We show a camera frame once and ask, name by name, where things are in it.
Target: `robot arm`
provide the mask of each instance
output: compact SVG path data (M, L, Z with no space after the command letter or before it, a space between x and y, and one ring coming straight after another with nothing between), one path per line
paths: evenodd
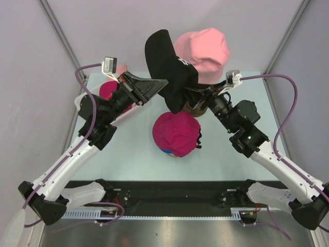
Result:
M254 102L242 100L232 107L224 94L240 85L240 78L238 70L228 72L219 93L204 94L208 99L203 107L209 107L228 133L234 133L229 140L237 152L265 167L288 188L276 189L247 180L240 187L240 192L251 202L263 203L291 213L305 228L315 230L329 211L329 202L316 187L328 196L329 184L312 177L287 157L278 158L275 155L272 142L254 125L260 119ZM293 169L311 180L312 185Z
M103 63L102 71L109 71L109 63ZM79 136L74 140L68 150L44 174L32 183L22 182L19 191L27 200L28 205L44 221L46 225L57 222L68 208L75 208L91 202L101 201L115 196L113 188L104 180L96 180L89 185L74 189L64 189L76 172L93 156L100 152L113 137L116 127L111 125L133 103L144 105L168 81L143 79L124 72L119 78L120 88L112 93L109 100L94 95L96 102L96 122L89 137L77 148L90 129L93 105L88 96L80 102L79 116L86 120L80 129Z

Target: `cap brim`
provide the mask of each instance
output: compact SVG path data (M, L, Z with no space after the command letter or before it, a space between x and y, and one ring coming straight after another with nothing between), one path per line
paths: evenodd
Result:
M168 30L162 29L155 32L145 43L146 63L153 79L161 79L157 78L161 67L168 59L175 56Z

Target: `magenta hat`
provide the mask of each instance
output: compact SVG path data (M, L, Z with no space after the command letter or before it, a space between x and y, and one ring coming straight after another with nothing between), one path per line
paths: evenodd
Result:
M199 146L201 137L199 122L186 112L163 113L154 123L155 144L166 153L183 157Z

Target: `cable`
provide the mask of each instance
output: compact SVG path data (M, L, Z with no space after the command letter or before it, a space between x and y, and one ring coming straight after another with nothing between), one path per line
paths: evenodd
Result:
M91 65L87 65L87 66L83 66L83 67L80 67L76 70L76 78L78 80L78 83L82 86L82 88L86 91L86 93L88 94L88 96L90 97L91 101L92 101L92 104L93 104L93 118L92 118L92 123L90 124L90 128L87 132L87 134L83 137L83 139L76 145L75 148L73 148L71 151L70 151L70 155L72 155L78 148L80 148L80 146L83 144L83 142L85 140L87 140L87 138L90 136L91 132L93 131L93 128L95 126L95 122L96 122L96 102L95 102L95 99L92 95L92 93L88 90L87 86L83 83L80 75L79 75L79 72L83 69L86 69L86 68L93 68L93 67L98 67L98 66L101 66L102 64L101 63L96 63L96 64L91 64ZM60 160L58 162L58 164L54 167L54 169L42 180L42 183L45 183L47 182L47 180L58 170L58 168L69 158L70 156L65 156L64 158L62 158L62 160ZM34 191L32 191L32 193L28 196L28 198L26 199L24 205L23 205L23 209L26 209L28 203L30 202L30 200L32 199L32 197L35 195L35 193L41 188L42 185L38 185ZM30 224L30 225L24 225L25 228L28 228L28 227L32 227L36 224L38 224L40 221L37 221L33 224Z
M286 239L291 240L290 236L288 234L286 234L285 231L282 230L282 228L279 226L277 220L274 218L274 216L273 216L272 212L269 210L268 206L266 207L266 210L267 210L269 216L271 217L271 220L276 225L277 229L282 233L283 236L286 237Z
M245 224L242 220L241 220L240 222L243 224L243 226L264 225L264 226L272 227L272 228L278 230L279 232L281 232L281 234L282 234L286 239L288 239L289 241L291 241L290 236L289 236L284 230L282 230L282 229L279 227L278 222L277 222L276 219L274 218L273 214L270 212L268 206L267 206L267 212L268 212L268 214L269 214L271 220L273 221L273 223L274 223L275 225L271 225L271 224L268 224L268 223L256 223L256 222L253 223L253 224Z
M317 186L315 185L308 177L306 177L303 173L301 173L298 169L296 169L292 164L290 164L288 161L286 161L283 157L281 157L281 155L279 154L278 150L277 150L277 142L278 142L278 138L282 132L283 127L286 125L286 123L288 122L289 118L291 117L296 103L297 103L297 98L298 98L298 91L297 91L297 85L296 83L292 80L292 78L285 76L285 75L281 75L281 74L264 74L264 75L257 75L257 76L249 76L249 77L242 77L240 80L244 81L244 80L250 80L250 79L257 79L257 78L265 78L265 77L281 77L284 78L286 80L288 80L294 88L294 101L293 101L293 105L290 108L290 111L288 113L288 115L286 116L286 118L284 119L283 123L281 124L281 126L279 127L274 141L273 141L273 152L276 154L276 156L278 157L278 159L280 159L285 165L287 165L291 170L293 170L295 173L297 173L301 178L303 178L306 182L308 182L310 184L310 186L312 186L318 193L320 193L329 203L329 197ZM329 233L329 230L319 226L322 230L326 231Z
M320 228L321 230L324 230L326 233L329 233L329 230L326 229L326 228L324 228L323 226L319 226L319 228Z
M91 221L91 220L86 220L86 221L81 221L81 222L78 222L76 224L72 224L72 225L69 225L67 227L64 227L64 228L61 228L59 230L55 230L55 231L52 231L52 233L57 233L57 232L61 232L63 230L67 230L67 229L70 229L74 226L77 226L77 225L82 225L82 224L85 224L85 223L95 223L95 224L99 224L99 226L103 226L103 225L109 225L109 224L112 224L114 222L116 222L117 220L119 220L123 215L124 215L124 208L123 206L121 206L120 204L117 204L117 203L112 203L112 202L91 202L92 204L100 204L100 205L111 205L111 206L116 206L116 207L120 207L121 208L121 214L117 217L117 218L114 218L113 220L109 221L109 222L105 222L105 223L99 223L97 222L96 220L95 221Z
M262 209L262 206L259 204L259 203L256 203L256 213L258 213L261 209Z

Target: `metal floor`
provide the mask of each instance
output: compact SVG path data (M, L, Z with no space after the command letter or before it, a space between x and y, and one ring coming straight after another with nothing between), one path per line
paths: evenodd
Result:
M310 231L300 226L282 211L273 212L280 226L292 241L267 226L243 227L238 221L212 220L119 220L113 225L99 227L81 224L52 233L77 223L60 220L45 227L40 247L313 247ZM260 212L258 222L272 223L266 211Z

